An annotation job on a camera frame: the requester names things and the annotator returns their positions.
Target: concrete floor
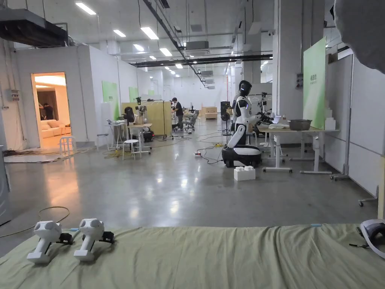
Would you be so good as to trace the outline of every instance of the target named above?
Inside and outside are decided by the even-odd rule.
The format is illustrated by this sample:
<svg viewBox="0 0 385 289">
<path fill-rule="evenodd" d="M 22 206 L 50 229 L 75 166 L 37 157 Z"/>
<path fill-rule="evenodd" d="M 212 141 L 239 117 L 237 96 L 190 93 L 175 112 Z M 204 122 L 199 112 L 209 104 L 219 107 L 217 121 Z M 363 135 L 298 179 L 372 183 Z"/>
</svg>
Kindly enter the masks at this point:
<svg viewBox="0 0 385 289">
<path fill-rule="evenodd" d="M 256 180 L 235 181 L 233 170 L 223 162 L 208 165 L 193 155 L 196 149 L 212 145 L 207 142 L 226 140 L 216 137 L 219 124 L 203 121 L 187 135 L 191 139 L 155 140 L 151 155 L 142 159 L 104 158 L 102 151 L 92 150 L 54 163 L 7 164 L 13 220 L 0 228 L 0 235 L 34 225 L 38 211 L 48 206 L 70 210 L 61 222 L 64 228 L 78 227 L 83 218 L 99 218 L 107 227 L 118 228 L 358 223 L 376 217 L 376 203 L 358 206 L 357 200 L 369 194 L 354 182 L 299 173 L 311 170 L 312 162 L 288 161 L 285 165 L 293 167 L 293 174 L 263 173 L 261 166 Z M 214 134 L 197 138 L 210 133 Z M 206 156 L 217 159 L 220 151 L 208 150 Z M 284 152 L 298 156 L 299 148 Z M 321 169 L 330 168 L 321 164 Z M 57 221 L 65 214 L 64 209 L 52 209 L 42 218 Z M 0 255 L 30 236 L 28 230 L 1 238 Z"/>
</svg>

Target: green panel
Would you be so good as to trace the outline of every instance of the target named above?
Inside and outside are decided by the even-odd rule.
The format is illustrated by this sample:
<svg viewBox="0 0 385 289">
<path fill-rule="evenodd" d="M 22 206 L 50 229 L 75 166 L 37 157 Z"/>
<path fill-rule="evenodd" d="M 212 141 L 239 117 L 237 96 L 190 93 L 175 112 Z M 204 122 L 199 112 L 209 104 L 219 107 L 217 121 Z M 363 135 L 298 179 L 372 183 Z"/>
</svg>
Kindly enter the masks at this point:
<svg viewBox="0 0 385 289">
<path fill-rule="evenodd" d="M 325 128 L 325 46 L 321 39 L 303 53 L 303 118 Z"/>
<path fill-rule="evenodd" d="M 139 90 L 137 87 L 129 87 L 130 102 L 136 102 L 136 98 L 139 97 Z"/>
<path fill-rule="evenodd" d="M 103 101 L 110 102 L 112 117 L 114 120 L 118 120 L 119 105 L 118 105 L 117 84 L 114 82 L 102 81 L 102 89 L 103 89 Z"/>
</svg>

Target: wooden partition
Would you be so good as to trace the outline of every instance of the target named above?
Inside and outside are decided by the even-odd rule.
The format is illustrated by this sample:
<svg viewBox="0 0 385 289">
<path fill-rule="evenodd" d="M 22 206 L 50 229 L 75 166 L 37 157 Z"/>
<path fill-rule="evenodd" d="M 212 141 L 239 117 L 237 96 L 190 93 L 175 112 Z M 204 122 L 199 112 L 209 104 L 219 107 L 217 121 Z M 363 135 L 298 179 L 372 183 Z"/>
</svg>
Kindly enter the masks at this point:
<svg viewBox="0 0 385 289">
<path fill-rule="evenodd" d="M 147 123 L 152 123 L 151 130 L 154 135 L 171 135 L 171 105 L 168 101 L 142 101 L 142 105 L 147 107 Z M 122 111 L 126 107 L 131 107 L 136 113 L 136 102 L 123 102 Z"/>
</svg>

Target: air conditioning unit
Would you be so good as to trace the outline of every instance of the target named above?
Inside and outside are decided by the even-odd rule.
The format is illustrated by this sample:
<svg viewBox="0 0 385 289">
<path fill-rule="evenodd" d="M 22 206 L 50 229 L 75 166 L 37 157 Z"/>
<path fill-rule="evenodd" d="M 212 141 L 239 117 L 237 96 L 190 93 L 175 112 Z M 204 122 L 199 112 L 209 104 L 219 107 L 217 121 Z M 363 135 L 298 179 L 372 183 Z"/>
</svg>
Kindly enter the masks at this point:
<svg viewBox="0 0 385 289">
<path fill-rule="evenodd" d="M 204 56 L 210 54 L 208 41 L 189 41 L 186 43 L 186 49 L 184 50 L 186 55 L 192 56 Z"/>
</svg>

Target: humanoid robot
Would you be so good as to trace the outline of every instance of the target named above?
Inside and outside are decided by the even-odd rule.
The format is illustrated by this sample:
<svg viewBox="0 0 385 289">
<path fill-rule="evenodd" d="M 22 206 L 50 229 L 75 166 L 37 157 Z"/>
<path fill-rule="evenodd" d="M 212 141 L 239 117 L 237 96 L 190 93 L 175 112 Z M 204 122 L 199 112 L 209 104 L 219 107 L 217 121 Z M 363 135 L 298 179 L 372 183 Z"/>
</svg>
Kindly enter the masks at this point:
<svg viewBox="0 0 385 289">
<path fill-rule="evenodd" d="M 262 161 L 260 150 L 255 146 L 246 145 L 248 125 L 253 125 L 256 122 L 256 116 L 251 115 L 251 101 L 247 98 L 251 87 L 250 82 L 241 81 L 239 91 L 234 98 L 233 123 L 235 123 L 235 132 L 222 150 L 222 159 L 228 168 L 234 166 L 234 161 L 253 167 L 257 167 Z"/>
</svg>

